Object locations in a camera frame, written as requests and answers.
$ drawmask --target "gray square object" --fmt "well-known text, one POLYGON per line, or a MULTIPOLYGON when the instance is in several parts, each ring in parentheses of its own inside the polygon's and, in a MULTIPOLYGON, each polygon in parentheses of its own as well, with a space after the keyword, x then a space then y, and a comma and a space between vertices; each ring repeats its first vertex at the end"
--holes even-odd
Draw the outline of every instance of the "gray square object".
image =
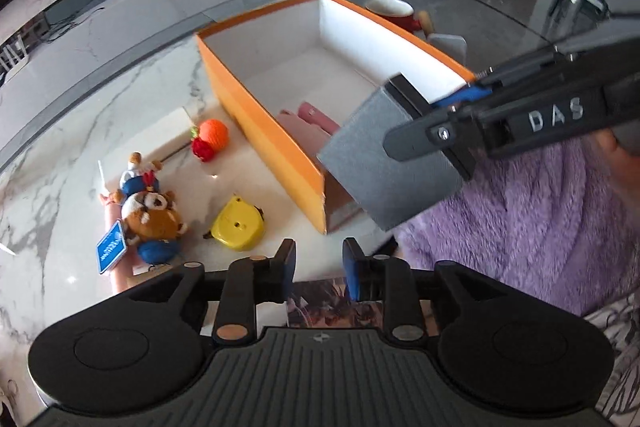
POLYGON ((408 162, 386 155, 382 147, 386 133, 412 120, 381 87, 318 154, 326 169, 383 230, 411 219, 463 184, 442 152, 408 162))

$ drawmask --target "open cardboard box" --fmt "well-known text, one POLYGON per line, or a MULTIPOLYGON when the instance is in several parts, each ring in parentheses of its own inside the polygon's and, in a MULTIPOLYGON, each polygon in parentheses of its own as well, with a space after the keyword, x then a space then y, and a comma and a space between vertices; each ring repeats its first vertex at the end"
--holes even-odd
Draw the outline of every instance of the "open cardboard box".
POLYGON ((215 23, 197 39, 223 107, 321 233, 356 206, 276 115, 309 102, 343 124, 395 74, 430 102, 473 79, 442 52, 345 0, 280 1, 215 23))

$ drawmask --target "blue tag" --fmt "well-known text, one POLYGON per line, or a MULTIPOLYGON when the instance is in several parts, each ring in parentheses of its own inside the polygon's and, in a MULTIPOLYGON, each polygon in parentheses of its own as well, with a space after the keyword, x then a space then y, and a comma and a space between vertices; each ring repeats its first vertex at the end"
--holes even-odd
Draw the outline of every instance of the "blue tag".
POLYGON ((121 220, 117 220, 111 230, 100 240, 95 247, 98 254, 98 270, 106 272, 127 252, 127 242, 124 237, 121 220))

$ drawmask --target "orange ball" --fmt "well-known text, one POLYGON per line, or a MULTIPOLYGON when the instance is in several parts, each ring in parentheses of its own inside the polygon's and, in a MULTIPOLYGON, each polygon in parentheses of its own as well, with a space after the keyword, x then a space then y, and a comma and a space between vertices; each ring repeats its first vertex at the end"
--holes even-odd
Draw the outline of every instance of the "orange ball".
POLYGON ((229 130, 220 120, 202 122, 199 136, 212 146, 215 152, 220 152, 229 145, 229 130))

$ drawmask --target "purple fuzzy fabric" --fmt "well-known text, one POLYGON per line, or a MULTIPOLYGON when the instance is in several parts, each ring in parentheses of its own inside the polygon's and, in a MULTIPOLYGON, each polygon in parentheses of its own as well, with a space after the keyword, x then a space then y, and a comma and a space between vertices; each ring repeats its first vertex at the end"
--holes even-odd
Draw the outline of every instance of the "purple fuzzy fabric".
POLYGON ((577 315, 639 284, 639 235, 575 139, 479 160, 460 192, 396 230, 412 267, 450 259, 577 315))

